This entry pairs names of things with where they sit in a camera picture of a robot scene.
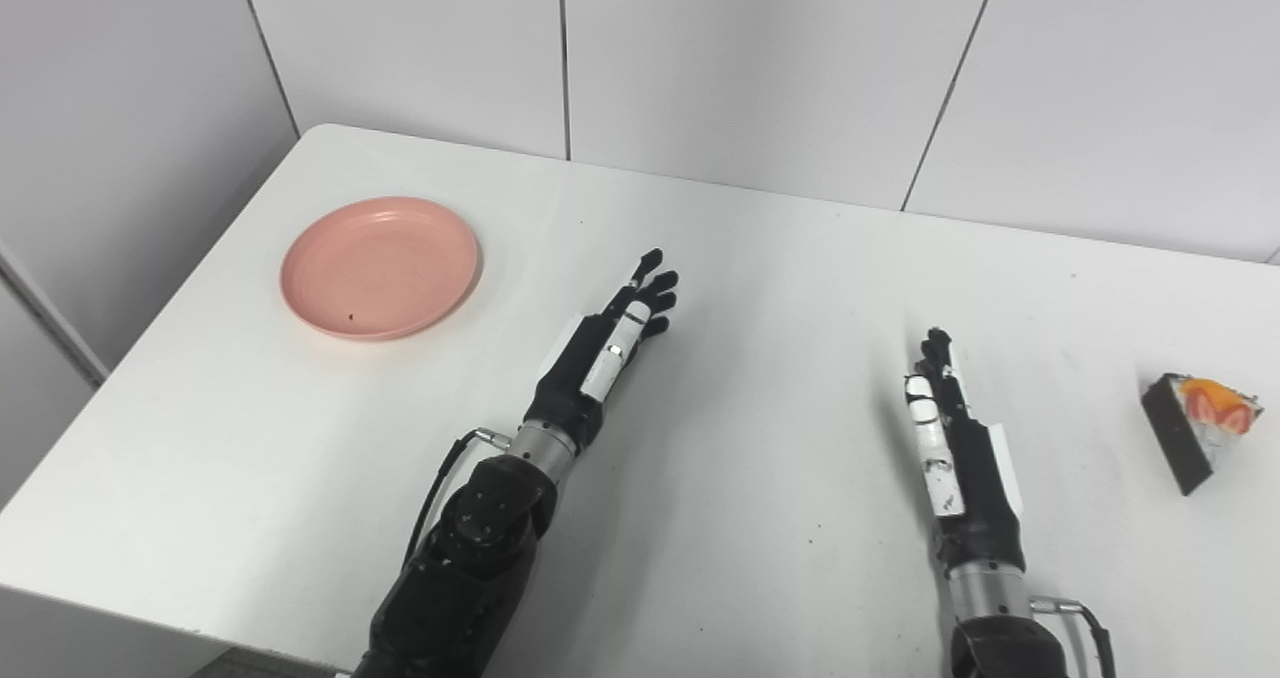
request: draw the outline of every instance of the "white wall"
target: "white wall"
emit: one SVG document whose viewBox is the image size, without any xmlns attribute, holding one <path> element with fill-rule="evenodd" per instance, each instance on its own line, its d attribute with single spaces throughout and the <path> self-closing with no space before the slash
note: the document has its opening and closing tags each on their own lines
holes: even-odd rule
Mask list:
<svg viewBox="0 0 1280 678">
<path fill-rule="evenodd" d="M 991 0 L 909 210 L 1266 260 L 1280 0 Z"/>
<path fill-rule="evenodd" d="M 564 156 L 559 0 L 253 0 L 298 125 Z"/>
<path fill-rule="evenodd" d="M 113 365 L 296 134 L 244 0 L 0 0 L 0 242 Z M 0 501 L 88 394 L 0 290 Z M 0 591 L 4 675 L 183 678 L 223 647 Z"/>
<path fill-rule="evenodd" d="M 92 388 L 0 281 L 0 507 L 91 394 Z"/>
<path fill-rule="evenodd" d="M 566 0 L 573 159 L 899 209 L 982 0 Z"/>
<path fill-rule="evenodd" d="M 0 505 L 88 397 L 87 382 L 0 283 Z M 84 559 L 92 560 L 92 546 L 84 549 Z M 200 638 L 0 588 L 0 675 L 183 678 L 221 650 Z"/>
<path fill-rule="evenodd" d="M 296 139 L 244 0 L 0 0 L 0 240 L 114 365 Z"/>
</svg>

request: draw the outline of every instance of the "tabletop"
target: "tabletop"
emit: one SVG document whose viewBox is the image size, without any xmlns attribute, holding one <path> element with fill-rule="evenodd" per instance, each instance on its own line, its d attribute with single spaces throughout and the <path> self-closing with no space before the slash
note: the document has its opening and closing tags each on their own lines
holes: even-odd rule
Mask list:
<svg viewBox="0 0 1280 678">
<path fill-rule="evenodd" d="M 379 194 L 471 223 L 480 280 L 415 336 L 321 335 L 280 260 Z M 934 324 L 1005 423 L 1032 591 L 1089 604 L 1124 675 L 1280 664 L 1280 420 L 1184 498 L 1139 404 L 1166 371 L 1280 400 L 1275 267 L 338 125 L 302 137 L 0 514 L 0 583 L 351 669 L 448 445 L 515 429 L 573 315 L 653 246 L 681 271 L 672 330 L 613 391 L 489 675 L 940 675 L 901 398 Z M 1051 627 L 1096 675 L 1087 633 Z"/>
</svg>

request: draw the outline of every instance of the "pink plate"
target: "pink plate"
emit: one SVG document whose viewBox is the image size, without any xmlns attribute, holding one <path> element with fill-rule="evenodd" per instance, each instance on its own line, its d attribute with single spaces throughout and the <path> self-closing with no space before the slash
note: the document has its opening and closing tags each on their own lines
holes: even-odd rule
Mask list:
<svg viewBox="0 0 1280 678">
<path fill-rule="evenodd" d="M 284 302 L 344 339 L 421 331 L 466 296 L 479 249 L 471 228 L 430 200 L 370 198 L 312 223 L 280 267 Z"/>
</svg>

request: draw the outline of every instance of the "robotic arm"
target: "robotic arm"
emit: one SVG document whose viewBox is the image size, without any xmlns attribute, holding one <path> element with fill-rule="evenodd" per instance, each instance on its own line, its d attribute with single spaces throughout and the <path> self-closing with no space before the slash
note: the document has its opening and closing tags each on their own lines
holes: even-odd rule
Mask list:
<svg viewBox="0 0 1280 678">
<path fill-rule="evenodd" d="M 1021 499 L 1004 429 L 969 416 L 951 336 L 933 327 L 920 349 L 924 359 L 906 377 L 905 393 L 955 608 L 952 675 L 1065 678 L 1062 646 L 1032 618 L 1061 613 L 1089 623 L 1102 678 L 1115 678 L 1110 635 L 1088 608 L 1027 592 Z"/>
<path fill-rule="evenodd" d="M 582 319 L 515 438 L 475 429 L 453 445 L 419 516 L 403 571 L 374 617 L 352 678 L 472 678 L 484 673 L 525 592 L 573 461 L 595 440 L 604 400 L 649 336 L 667 330 L 676 272 L 653 249 L 600 313 Z M 504 453 L 476 464 L 417 541 L 430 504 L 472 438 Z"/>
</svg>

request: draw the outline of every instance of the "gray floor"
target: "gray floor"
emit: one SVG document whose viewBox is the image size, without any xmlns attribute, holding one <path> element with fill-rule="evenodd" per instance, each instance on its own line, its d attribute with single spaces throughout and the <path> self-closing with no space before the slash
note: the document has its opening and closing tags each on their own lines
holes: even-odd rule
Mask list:
<svg viewBox="0 0 1280 678">
<path fill-rule="evenodd" d="M 243 649 L 230 649 L 191 678 L 334 678 L 334 672 Z"/>
</svg>

